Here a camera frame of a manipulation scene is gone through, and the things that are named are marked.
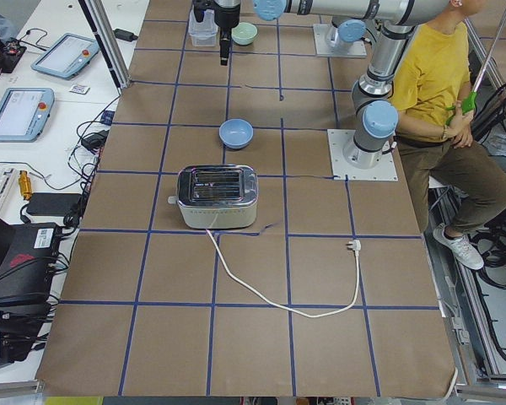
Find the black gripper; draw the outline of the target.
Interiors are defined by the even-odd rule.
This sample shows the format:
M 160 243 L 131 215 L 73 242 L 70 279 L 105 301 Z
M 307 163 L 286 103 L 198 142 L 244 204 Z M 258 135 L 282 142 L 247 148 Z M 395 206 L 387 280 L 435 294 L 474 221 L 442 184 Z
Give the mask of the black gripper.
M 240 0 L 193 0 L 193 13 L 197 23 L 204 20 L 205 12 L 214 12 L 214 22 L 219 27 L 220 65 L 227 66 L 231 50 L 231 30 L 240 21 Z

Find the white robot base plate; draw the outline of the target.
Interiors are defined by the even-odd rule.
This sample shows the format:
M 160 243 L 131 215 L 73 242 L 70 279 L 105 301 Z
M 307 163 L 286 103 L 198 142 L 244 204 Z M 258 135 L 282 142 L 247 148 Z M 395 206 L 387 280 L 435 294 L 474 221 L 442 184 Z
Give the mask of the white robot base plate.
M 365 152 L 355 144 L 354 133 L 327 130 L 332 176 L 341 181 L 398 181 L 393 144 L 386 140 L 381 150 Z

